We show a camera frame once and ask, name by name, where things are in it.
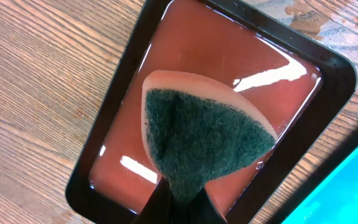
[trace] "reddish-brown liquid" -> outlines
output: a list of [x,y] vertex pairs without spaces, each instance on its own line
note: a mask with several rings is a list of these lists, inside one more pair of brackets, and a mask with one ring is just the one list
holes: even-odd
[[[145,155],[140,132],[142,82],[155,70],[197,73],[233,87],[265,115],[278,134],[283,133],[320,78],[314,65],[204,4],[173,1],[119,108],[104,142],[106,149],[101,151],[89,177],[98,192],[136,212],[143,209],[155,183],[126,168],[122,158],[130,157],[158,173]],[[230,209],[267,157],[207,184],[220,212]]]

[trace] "blue liquid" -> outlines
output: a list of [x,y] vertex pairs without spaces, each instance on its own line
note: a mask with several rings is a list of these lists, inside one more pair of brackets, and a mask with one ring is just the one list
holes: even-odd
[[358,147],[283,223],[358,223]]

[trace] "black tray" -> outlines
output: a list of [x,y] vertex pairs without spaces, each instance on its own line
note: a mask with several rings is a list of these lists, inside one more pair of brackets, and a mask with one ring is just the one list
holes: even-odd
[[[146,0],[127,47],[66,187],[69,205],[96,223],[130,223],[136,214],[90,187],[88,176],[126,90],[171,0]],[[307,152],[355,91],[357,75],[344,58],[254,7],[233,0],[202,0],[267,39],[318,66],[323,84],[275,152],[226,215],[229,224],[248,223]]]

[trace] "scrubbing sponge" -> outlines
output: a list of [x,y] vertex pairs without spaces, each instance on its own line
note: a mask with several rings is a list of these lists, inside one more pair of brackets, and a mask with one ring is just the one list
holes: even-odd
[[248,166],[275,144],[270,123],[222,83],[156,71],[143,88],[146,152],[179,204],[192,200],[207,181]]

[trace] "tabletop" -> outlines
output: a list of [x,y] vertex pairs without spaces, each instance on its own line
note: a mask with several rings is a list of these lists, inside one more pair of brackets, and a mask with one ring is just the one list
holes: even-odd
[[[246,0],[349,58],[358,0]],[[142,0],[0,0],[0,223],[88,223],[66,182]],[[254,218],[265,223],[358,127],[355,95]]]

